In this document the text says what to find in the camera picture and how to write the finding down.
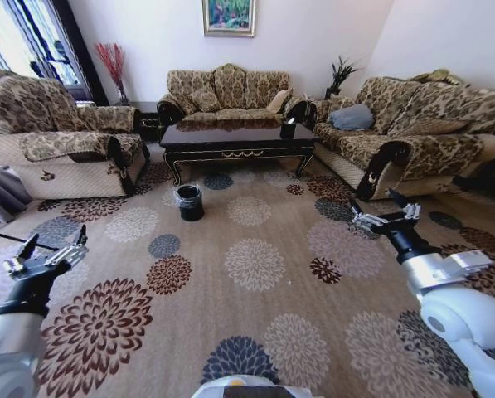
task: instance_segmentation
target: red decorative branches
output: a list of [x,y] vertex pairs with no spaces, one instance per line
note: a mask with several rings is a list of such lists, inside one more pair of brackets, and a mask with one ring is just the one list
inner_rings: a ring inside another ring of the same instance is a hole
[[124,52],[116,43],[96,43],[96,52],[104,62],[111,78],[118,87],[122,87],[122,69],[124,68]]

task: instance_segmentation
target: black trash can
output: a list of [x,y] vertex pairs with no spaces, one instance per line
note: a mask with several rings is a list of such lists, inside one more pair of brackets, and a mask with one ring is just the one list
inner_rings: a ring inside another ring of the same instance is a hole
[[180,187],[175,191],[175,197],[184,221],[197,221],[205,214],[201,191],[198,187],[193,185]]

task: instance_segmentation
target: vase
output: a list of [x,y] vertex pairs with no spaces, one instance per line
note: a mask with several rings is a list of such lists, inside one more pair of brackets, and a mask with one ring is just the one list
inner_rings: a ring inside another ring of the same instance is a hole
[[326,100],[330,100],[330,95],[334,94],[334,95],[338,95],[339,92],[341,91],[341,89],[339,87],[328,87],[326,92],[324,93],[324,99]]
[[119,101],[116,103],[118,106],[129,106],[128,97],[125,95],[124,85],[118,85],[118,97]]

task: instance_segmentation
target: gray fabric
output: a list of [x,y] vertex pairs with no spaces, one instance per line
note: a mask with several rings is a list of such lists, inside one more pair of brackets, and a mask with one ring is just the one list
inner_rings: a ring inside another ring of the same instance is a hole
[[340,130],[366,130],[374,124],[372,112],[364,104],[334,110],[328,117],[333,127]]
[[11,221],[17,213],[25,211],[32,198],[21,180],[0,168],[0,222]]

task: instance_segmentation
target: white pillow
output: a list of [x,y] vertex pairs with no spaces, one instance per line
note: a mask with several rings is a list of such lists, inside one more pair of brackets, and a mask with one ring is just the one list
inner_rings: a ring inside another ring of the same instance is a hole
[[288,96],[289,90],[279,91],[273,98],[271,103],[265,108],[272,114],[277,114],[282,109],[282,105],[284,104],[284,101],[288,98]]

